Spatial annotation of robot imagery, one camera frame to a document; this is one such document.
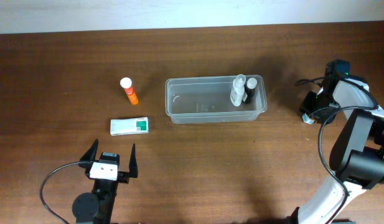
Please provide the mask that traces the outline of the dark bottle white cap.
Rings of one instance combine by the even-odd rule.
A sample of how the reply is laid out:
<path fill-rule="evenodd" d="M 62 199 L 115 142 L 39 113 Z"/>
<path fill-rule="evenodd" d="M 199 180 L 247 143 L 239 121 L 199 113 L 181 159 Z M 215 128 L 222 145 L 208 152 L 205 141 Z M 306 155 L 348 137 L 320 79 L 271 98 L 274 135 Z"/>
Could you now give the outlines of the dark bottle white cap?
<path fill-rule="evenodd" d="M 245 94 L 243 96 L 244 103 L 251 103 L 255 96 L 255 88 L 258 84 L 257 79 L 249 78 L 245 83 Z"/>

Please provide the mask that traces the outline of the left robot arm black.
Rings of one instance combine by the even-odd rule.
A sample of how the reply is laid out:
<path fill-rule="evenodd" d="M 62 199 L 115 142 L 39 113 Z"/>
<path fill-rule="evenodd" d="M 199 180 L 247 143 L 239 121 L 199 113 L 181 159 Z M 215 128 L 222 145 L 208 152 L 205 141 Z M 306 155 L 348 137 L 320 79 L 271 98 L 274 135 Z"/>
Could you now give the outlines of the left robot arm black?
<path fill-rule="evenodd" d="M 132 146 L 129 158 L 129 171 L 119 170 L 119 155 L 101 153 L 96 159 L 98 140 L 96 139 L 80 158 L 79 166 L 85 169 L 85 175 L 94 181 L 91 192 L 80 194 L 72 204 L 72 213 L 77 223 L 110 223 L 117 188 L 119 184 L 128 184 L 131 178 L 138 177 L 136 146 Z"/>

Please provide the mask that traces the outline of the white spray bottle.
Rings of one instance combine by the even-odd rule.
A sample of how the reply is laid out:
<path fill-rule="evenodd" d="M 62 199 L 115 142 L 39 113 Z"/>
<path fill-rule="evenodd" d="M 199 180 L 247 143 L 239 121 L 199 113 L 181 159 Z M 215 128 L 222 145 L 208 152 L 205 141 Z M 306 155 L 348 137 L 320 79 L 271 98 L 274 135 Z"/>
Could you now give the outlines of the white spray bottle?
<path fill-rule="evenodd" d="M 230 100 L 232 104 L 236 107 L 239 107 L 243 100 L 245 94 L 245 82 L 246 76 L 244 76 L 243 74 L 237 75 L 236 78 L 233 80 L 232 90 L 230 92 Z"/>

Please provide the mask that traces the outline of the small jar gold lid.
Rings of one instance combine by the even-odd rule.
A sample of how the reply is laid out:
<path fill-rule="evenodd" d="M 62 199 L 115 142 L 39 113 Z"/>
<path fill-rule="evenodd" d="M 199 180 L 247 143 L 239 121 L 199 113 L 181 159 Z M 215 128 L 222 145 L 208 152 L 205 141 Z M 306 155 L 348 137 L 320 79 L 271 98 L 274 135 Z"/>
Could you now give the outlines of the small jar gold lid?
<path fill-rule="evenodd" d="M 310 116 L 310 115 L 308 115 L 308 114 L 306 114 L 306 113 L 303 114 L 303 116 L 302 116 L 302 120 L 303 120 L 305 123 L 307 123 L 307 124 L 314 124 L 314 123 L 316 122 L 316 119 L 315 119 L 315 117 L 314 117 L 313 115 Z"/>

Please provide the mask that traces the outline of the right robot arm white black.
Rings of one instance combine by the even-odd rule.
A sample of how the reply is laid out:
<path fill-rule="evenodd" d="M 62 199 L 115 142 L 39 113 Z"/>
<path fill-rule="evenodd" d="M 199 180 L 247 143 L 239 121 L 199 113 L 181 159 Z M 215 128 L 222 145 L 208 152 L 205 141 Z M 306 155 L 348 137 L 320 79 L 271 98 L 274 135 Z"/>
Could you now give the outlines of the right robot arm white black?
<path fill-rule="evenodd" d="M 348 61 L 336 59 L 327 63 L 323 77 L 312 82 L 320 90 L 310 91 L 299 110 L 305 123 L 321 126 L 318 153 L 329 175 L 286 223 L 335 223 L 354 198 L 384 184 L 384 109 L 370 93 L 366 79 L 352 75 Z M 347 122 L 325 160 L 324 128 L 338 113 L 344 113 Z"/>

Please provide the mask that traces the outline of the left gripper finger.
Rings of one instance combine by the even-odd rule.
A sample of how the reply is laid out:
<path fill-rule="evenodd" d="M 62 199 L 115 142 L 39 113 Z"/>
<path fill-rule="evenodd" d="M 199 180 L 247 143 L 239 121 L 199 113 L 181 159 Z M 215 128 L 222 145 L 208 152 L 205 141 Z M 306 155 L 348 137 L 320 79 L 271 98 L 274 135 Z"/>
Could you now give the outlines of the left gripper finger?
<path fill-rule="evenodd" d="M 95 160 L 98 149 L 98 143 L 98 139 L 95 139 L 91 147 L 80 158 L 80 162 L 93 162 Z"/>
<path fill-rule="evenodd" d="M 129 177 L 137 178 L 138 177 L 138 163 L 136 160 L 136 145 L 133 144 L 131 155 L 129 159 Z"/>

